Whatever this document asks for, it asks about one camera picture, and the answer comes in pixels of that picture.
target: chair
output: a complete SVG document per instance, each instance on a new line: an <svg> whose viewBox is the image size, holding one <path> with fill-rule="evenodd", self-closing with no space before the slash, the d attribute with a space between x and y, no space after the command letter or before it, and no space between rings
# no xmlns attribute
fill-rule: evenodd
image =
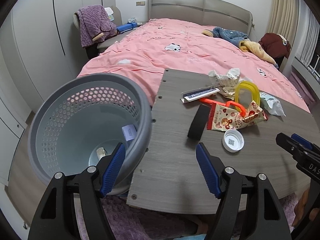
<svg viewBox="0 0 320 240"><path fill-rule="evenodd" d="M121 26L122 25L122 19L121 19L121 12L120 10L116 7L116 6L110 6L110 8L113 10L113 17L114 17L114 21L112 21L115 25L117 26ZM76 26L76 28L78 30L80 30L80 21L79 21L79 17L77 14L74 14L72 16L72 20L74 25ZM117 36L107 39L104 42L98 43L97 44L97 49L98 49L98 53L102 53L104 52L107 48L109 48L112 44L114 44L116 41L121 41L127 34L129 34L130 32L132 32L133 30L127 31L125 33L122 34L118 34Z"/></svg>

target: hand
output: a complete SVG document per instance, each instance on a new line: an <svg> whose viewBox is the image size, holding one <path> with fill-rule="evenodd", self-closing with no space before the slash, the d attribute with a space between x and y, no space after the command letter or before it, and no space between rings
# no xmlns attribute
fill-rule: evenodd
<svg viewBox="0 0 320 240"><path fill-rule="evenodd" d="M296 217L292 223L293 227L295 227L303 217L304 208L305 208L307 201L308 201L309 190L310 190L310 188L308 188L302 194L302 197L300 198L298 204L294 208L294 213L296 214ZM319 212L319 208L314 208L313 210L311 210L310 215L309 215L309 219L311 221L313 221L316 218L316 216L318 215L318 212Z"/></svg>

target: maroon jacket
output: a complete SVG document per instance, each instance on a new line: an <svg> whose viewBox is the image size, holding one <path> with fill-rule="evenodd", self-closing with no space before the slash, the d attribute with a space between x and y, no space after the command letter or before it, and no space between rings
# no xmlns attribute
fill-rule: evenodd
<svg viewBox="0 0 320 240"><path fill-rule="evenodd" d="M283 45L282 38L278 34L266 33L259 41L259 44L272 58L289 57L290 43L287 41L287 45Z"/></svg>

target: curtain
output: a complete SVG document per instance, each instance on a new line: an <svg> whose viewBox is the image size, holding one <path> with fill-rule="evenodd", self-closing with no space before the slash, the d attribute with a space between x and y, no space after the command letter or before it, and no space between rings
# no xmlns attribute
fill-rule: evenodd
<svg viewBox="0 0 320 240"><path fill-rule="evenodd" d="M281 34L292 46L297 31L298 16L299 0L272 0L267 32Z"/></svg>
<svg viewBox="0 0 320 240"><path fill-rule="evenodd" d="M295 56L303 65L309 66L316 49L320 25L309 7L306 6L306 8L305 29Z"/></svg>

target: wall socket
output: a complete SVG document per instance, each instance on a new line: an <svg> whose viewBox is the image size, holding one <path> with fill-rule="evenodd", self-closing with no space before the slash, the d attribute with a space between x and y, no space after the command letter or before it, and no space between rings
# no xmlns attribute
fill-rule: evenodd
<svg viewBox="0 0 320 240"><path fill-rule="evenodd" d="M146 5L146 2L143 1L143 2L136 2L136 6L141 6L141 5Z"/></svg>

